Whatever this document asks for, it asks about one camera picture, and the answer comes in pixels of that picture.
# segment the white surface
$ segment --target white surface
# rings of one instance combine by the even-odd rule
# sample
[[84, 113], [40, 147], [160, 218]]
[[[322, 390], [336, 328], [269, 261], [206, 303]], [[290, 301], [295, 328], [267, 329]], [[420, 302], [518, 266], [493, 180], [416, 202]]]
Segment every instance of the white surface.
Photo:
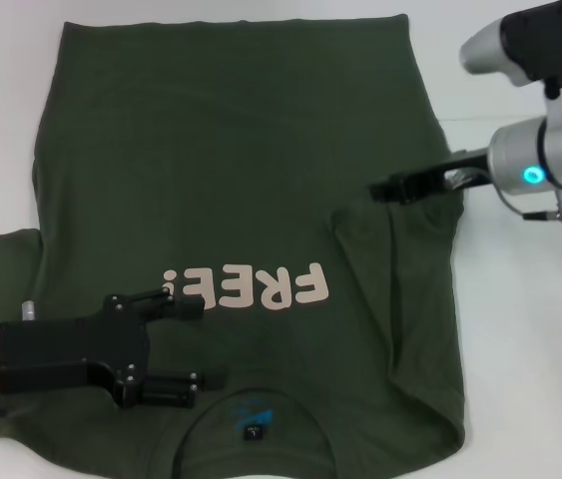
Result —
[[[540, 0], [3, 0], [0, 1], [0, 233], [37, 224], [32, 147], [64, 21], [90, 25], [408, 13], [418, 63], [454, 149], [486, 145], [496, 128], [542, 114], [536, 86], [471, 78], [461, 43]], [[551, 205], [550, 196], [522, 199]], [[455, 272], [468, 396], [468, 440], [416, 479], [562, 478], [562, 229], [524, 224], [491, 189], [470, 192]], [[83, 477], [0, 441], [0, 478]]]

